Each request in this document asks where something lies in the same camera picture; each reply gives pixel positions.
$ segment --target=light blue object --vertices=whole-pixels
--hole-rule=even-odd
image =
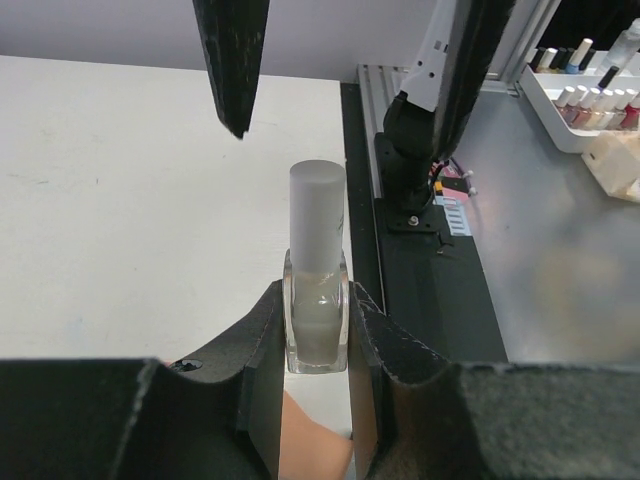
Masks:
[[[571,65],[570,63],[565,67],[564,73],[570,75],[577,75],[580,73],[580,65]]]

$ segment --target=black strip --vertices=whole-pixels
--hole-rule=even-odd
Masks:
[[[347,195],[351,229],[353,279],[360,283],[374,302],[382,308],[380,265],[373,215],[371,172],[367,154],[367,136],[360,86],[340,85],[344,151],[347,157]]]

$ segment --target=nail polish rack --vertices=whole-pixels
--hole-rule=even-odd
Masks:
[[[602,75],[595,75],[595,67],[600,65],[606,53],[597,52],[591,61],[591,68],[587,68],[581,74],[534,73],[528,65],[522,73],[519,81],[522,90],[540,117],[553,143],[563,152],[583,153],[602,130],[580,130],[569,127],[558,112],[554,100],[567,86],[596,87]],[[640,54],[635,55],[627,68],[615,77],[607,88],[640,90]],[[628,133],[628,131],[619,132],[621,135],[628,135]]]

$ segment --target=nail polish bottle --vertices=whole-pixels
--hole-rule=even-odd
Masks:
[[[585,70],[589,68],[589,64],[591,63],[591,60],[593,60],[593,56],[595,54],[596,54],[596,49],[590,48],[587,54],[582,59],[582,61],[580,62],[580,66],[578,67],[578,70],[580,71],[580,73],[584,73]]]
[[[598,88],[600,89],[600,91],[604,90],[609,86],[609,84],[611,83],[611,80],[615,78],[615,76],[618,74],[619,71],[620,69],[614,65],[609,69],[607,73],[604,74],[604,77],[602,77],[600,82],[598,82]]]
[[[293,373],[347,367],[349,277],[342,253],[346,173],[326,160],[291,167],[290,249],[283,276],[286,355]]]
[[[620,130],[638,130],[638,117],[640,117],[640,95],[634,98],[627,108],[627,116],[620,122]]]
[[[611,120],[613,120],[613,116],[616,114],[616,105],[618,102],[624,99],[625,93],[624,90],[620,90],[619,88],[613,91],[613,96],[611,100],[607,104],[604,110],[604,114],[602,115],[602,119],[593,127],[593,130],[606,130]]]
[[[564,107],[560,111],[560,115],[562,115],[562,118],[564,119],[564,121],[565,121],[565,123],[567,125],[571,125],[573,120],[578,115],[578,112],[580,111],[580,108],[578,107],[578,105],[580,103],[580,100],[582,100],[582,98],[589,91],[589,89],[587,87],[585,87],[584,85],[578,85],[575,88],[575,90],[576,91],[574,92],[574,94],[571,96],[571,98],[567,102],[566,107]]]
[[[632,88],[628,88],[624,91],[624,97],[616,104],[613,118],[609,122],[609,125],[607,125],[607,130],[617,130],[618,127],[620,127],[620,123],[622,123],[624,118],[627,116],[627,105],[629,105],[631,100],[636,98],[636,95],[638,95],[638,91],[633,90]]]
[[[576,89],[573,87],[564,87],[564,90],[560,93],[560,96],[556,98],[553,103],[555,104],[560,116],[563,116],[567,110],[567,104],[571,97],[576,93]]]
[[[549,65],[551,65],[551,60],[556,56],[558,50],[555,48],[547,48],[540,59],[540,63],[538,64],[538,68],[536,68],[536,73],[551,73],[551,69]]]
[[[591,116],[589,120],[582,125],[582,130],[593,130],[594,127],[600,123],[612,98],[613,92],[611,90],[604,90],[598,95],[596,102],[591,108]]]
[[[595,103],[596,99],[600,95],[600,90],[597,88],[590,88],[584,98],[580,101],[580,108],[578,115],[571,122],[571,128],[582,129],[585,123],[591,118],[591,107]]]
[[[551,60],[551,63],[549,64],[549,70],[551,70],[551,72],[559,73],[560,63],[562,62],[566,54],[566,48],[560,47],[558,49],[558,53],[556,53],[555,57],[553,57],[553,60]]]
[[[566,73],[569,73],[571,75],[580,73],[580,63],[582,62],[582,60],[584,60],[585,55],[592,45],[593,40],[591,40],[590,38],[585,38],[584,40],[582,40],[582,43],[580,43],[580,46],[576,49],[576,51],[573,53],[573,56],[569,60],[569,64],[565,69]]]
[[[538,65],[540,64],[540,60],[542,60],[542,56],[546,51],[546,48],[538,47],[538,49],[536,50],[536,54],[533,56],[533,59],[531,59],[531,62],[529,62],[529,67],[531,68],[531,70],[533,70],[534,72],[537,70]]]
[[[558,73],[564,73],[567,65],[569,65],[569,60],[571,60],[573,52],[575,51],[575,48],[567,48],[567,52],[564,54],[564,58],[560,61],[560,65],[558,65]]]

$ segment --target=clear plastic bottle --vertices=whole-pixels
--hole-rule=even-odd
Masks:
[[[640,18],[636,18],[629,29],[620,34],[596,70],[596,75],[604,75],[614,65],[622,71],[638,49],[640,49]]]

